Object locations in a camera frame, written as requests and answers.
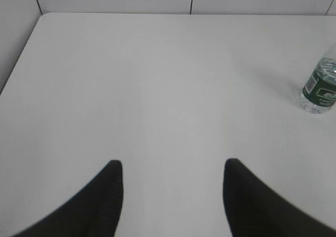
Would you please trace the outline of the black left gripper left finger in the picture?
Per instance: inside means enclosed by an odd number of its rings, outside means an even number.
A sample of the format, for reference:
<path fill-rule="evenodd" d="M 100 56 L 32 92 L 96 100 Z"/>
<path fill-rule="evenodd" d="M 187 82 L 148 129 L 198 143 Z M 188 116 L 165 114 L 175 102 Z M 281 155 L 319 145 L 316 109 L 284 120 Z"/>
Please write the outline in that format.
<path fill-rule="evenodd" d="M 14 236 L 115 236 L 123 194 L 122 162 L 111 160 L 72 198 Z"/>

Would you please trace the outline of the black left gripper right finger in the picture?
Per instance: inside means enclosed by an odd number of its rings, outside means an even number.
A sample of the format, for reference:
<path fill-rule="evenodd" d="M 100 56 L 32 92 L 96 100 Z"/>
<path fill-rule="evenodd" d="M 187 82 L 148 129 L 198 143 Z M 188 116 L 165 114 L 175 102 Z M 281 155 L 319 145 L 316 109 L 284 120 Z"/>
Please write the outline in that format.
<path fill-rule="evenodd" d="M 239 159 L 225 162 L 223 203 L 232 236 L 335 236 L 255 176 Z"/>

